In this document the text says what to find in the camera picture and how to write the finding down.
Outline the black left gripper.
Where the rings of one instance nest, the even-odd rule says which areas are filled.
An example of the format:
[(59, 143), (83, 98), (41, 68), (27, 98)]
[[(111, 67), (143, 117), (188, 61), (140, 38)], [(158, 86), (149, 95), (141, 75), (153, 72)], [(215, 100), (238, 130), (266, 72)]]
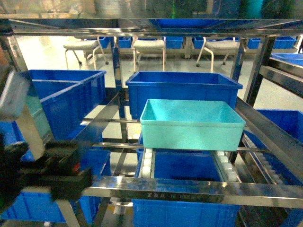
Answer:
[(56, 200), (77, 200), (92, 185), (92, 170), (80, 168), (80, 147), (69, 141), (48, 142), (36, 161), (22, 162), (26, 142), (0, 143), (0, 210), (6, 211), (26, 187), (44, 187)]

